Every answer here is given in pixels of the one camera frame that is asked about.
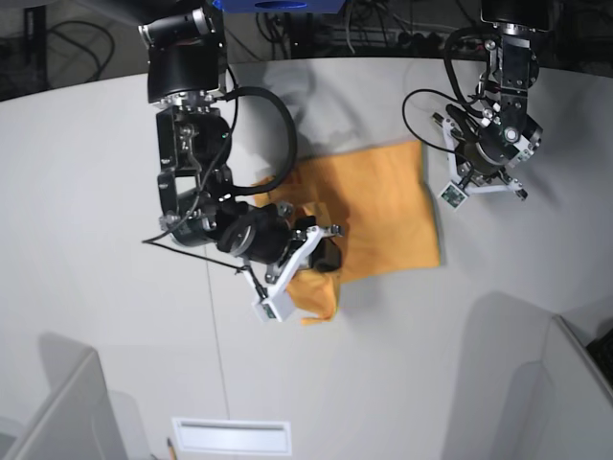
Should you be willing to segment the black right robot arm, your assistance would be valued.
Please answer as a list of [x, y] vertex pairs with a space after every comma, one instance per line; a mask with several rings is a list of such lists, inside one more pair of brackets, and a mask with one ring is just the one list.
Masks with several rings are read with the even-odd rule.
[[[274, 93], [226, 84], [234, 75], [227, 64], [221, 10], [209, 1], [179, 1], [138, 29], [148, 48], [148, 101], [158, 109], [160, 236], [186, 247], [213, 243], [220, 252], [266, 265], [269, 284], [288, 271], [292, 260], [300, 269], [338, 269], [341, 252], [329, 239], [336, 228], [307, 249], [314, 218], [292, 223], [285, 203], [254, 207], [244, 202], [288, 178], [298, 159], [298, 135]], [[269, 101], [285, 126], [284, 161], [261, 185], [235, 185], [227, 165], [236, 124], [227, 122], [216, 104], [242, 97]]]

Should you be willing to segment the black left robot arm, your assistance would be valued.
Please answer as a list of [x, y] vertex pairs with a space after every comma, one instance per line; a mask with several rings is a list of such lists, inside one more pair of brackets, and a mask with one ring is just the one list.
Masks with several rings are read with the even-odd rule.
[[[456, 105], [447, 113], [456, 122], [461, 162], [458, 186], [468, 193], [511, 191], [526, 195], [508, 169], [532, 158], [542, 127], [529, 115], [529, 89], [539, 75], [532, 42], [550, 30], [549, 1], [482, 1], [481, 23], [451, 33], [443, 63]], [[487, 57], [472, 98], [465, 96], [452, 63], [455, 46], [481, 41]]]

